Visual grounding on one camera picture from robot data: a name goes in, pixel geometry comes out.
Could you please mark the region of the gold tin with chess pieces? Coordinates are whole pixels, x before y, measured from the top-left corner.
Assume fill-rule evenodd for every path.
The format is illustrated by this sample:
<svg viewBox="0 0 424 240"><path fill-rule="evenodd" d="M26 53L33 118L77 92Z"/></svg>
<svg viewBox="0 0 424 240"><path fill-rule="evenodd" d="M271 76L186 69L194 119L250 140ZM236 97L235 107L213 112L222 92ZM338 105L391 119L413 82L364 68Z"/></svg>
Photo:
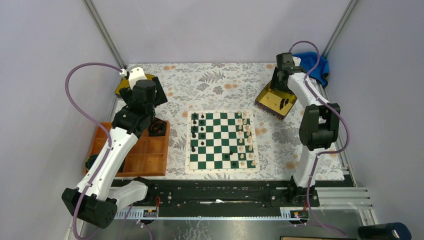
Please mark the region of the gold tin with chess pieces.
<svg viewBox="0 0 424 240"><path fill-rule="evenodd" d="M289 114L297 97L290 92L271 89L269 82L254 101L254 106L264 113L282 121Z"/></svg>

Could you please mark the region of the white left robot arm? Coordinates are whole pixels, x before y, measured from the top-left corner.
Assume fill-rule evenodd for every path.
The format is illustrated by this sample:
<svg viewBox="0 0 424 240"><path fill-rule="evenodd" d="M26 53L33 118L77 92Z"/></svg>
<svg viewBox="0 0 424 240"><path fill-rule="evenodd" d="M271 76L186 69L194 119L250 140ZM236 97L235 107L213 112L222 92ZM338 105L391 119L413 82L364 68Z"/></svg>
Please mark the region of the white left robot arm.
<svg viewBox="0 0 424 240"><path fill-rule="evenodd" d="M154 202L154 190L140 177L114 191L110 188L130 150L158 121L155 108L168 101L159 79L148 79L142 67L120 69L119 73L129 83L119 91L125 106L115 114L111 129L94 122L105 132L106 142L83 179L61 196L74 221L80 219L101 229L123 208L135 202L144 206Z"/></svg>

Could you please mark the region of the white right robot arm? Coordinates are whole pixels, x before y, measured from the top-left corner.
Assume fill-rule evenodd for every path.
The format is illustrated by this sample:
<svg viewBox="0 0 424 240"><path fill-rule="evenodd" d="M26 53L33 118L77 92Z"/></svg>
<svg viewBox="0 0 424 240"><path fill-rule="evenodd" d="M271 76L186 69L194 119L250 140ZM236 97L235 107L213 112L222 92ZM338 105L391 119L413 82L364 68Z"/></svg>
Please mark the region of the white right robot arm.
<svg viewBox="0 0 424 240"><path fill-rule="evenodd" d="M319 94L305 69L296 65L290 52L276 56L277 67L270 82L272 90L294 94L304 109L299 127L299 139L302 152L299 168L290 178L286 192L287 201L293 206L301 205L313 192L317 155L328 149L338 138L340 106L329 103Z"/></svg>

